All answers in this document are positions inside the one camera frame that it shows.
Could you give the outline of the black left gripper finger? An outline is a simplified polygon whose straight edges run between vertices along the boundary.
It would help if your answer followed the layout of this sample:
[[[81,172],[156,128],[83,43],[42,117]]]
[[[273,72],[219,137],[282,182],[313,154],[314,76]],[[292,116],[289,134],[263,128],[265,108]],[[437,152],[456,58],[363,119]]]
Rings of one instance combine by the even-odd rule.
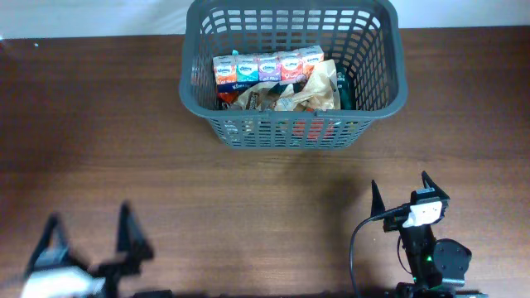
[[[128,262],[144,262],[154,258],[152,245],[128,202],[122,203],[119,211],[116,251]]]
[[[43,232],[27,262],[24,277],[32,273],[64,266],[70,250],[61,216],[53,213],[46,220]]]

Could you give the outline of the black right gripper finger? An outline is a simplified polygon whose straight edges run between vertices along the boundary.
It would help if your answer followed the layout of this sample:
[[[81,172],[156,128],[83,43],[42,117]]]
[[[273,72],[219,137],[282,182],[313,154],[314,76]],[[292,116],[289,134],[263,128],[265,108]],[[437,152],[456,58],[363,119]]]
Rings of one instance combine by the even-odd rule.
[[[371,190],[372,190],[372,204],[371,204],[371,214],[372,218],[377,218],[386,211],[382,196],[380,194],[378,185],[375,180],[371,181]]]
[[[422,183],[426,190],[431,190],[432,194],[439,197],[440,200],[450,199],[446,192],[442,190],[425,171],[422,172]]]

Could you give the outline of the green Nescafe coffee bag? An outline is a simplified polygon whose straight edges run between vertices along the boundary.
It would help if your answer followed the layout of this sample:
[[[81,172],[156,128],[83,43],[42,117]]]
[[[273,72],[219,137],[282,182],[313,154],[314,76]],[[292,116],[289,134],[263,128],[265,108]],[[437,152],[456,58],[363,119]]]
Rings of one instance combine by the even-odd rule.
[[[340,96],[340,108],[343,110],[354,109],[351,78],[342,64],[335,64],[337,90]]]

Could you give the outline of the beige paper bag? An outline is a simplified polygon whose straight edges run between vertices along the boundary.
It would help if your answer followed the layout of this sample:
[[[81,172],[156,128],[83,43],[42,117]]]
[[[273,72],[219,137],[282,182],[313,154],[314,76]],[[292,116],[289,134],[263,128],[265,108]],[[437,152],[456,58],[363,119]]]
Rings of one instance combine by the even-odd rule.
[[[274,104],[275,111],[295,111],[302,108],[309,111],[341,108],[333,60],[317,64],[301,89],[295,84],[288,84]]]

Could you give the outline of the brown white snack wrapper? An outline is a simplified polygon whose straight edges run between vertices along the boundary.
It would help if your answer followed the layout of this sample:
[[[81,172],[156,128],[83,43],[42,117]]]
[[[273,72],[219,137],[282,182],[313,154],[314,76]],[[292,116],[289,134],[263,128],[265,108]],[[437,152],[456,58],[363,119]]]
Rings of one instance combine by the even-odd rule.
[[[262,82],[245,90],[232,103],[233,110],[265,111],[273,108],[279,99],[279,82]]]

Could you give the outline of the grey plastic basket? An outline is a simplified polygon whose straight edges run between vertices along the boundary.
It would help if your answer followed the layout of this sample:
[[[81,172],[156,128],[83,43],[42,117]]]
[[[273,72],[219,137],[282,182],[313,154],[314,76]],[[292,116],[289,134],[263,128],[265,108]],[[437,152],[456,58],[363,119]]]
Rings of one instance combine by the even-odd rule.
[[[407,101],[387,0],[195,1],[181,62],[181,102],[230,147],[348,147]]]

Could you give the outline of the white tissue multipack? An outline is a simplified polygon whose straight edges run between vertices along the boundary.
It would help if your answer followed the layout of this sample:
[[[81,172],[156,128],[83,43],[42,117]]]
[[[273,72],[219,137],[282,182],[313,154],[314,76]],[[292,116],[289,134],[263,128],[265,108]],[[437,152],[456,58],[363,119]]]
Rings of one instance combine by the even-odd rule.
[[[246,90],[262,82],[301,83],[310,78],[324,56],[320,46],[216,56],[212,59],[214,79],[219,93]]]

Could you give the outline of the orange spaghetti packet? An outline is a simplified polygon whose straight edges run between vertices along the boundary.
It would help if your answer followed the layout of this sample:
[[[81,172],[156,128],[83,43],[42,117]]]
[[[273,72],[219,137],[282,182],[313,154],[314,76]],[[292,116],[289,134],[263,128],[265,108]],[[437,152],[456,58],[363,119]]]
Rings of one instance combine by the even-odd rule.
[[[219,107],[222,110],[230,109],[231,106],[237,101],[239,92],[230,93],[217,93],[217,99],[219,100]]]

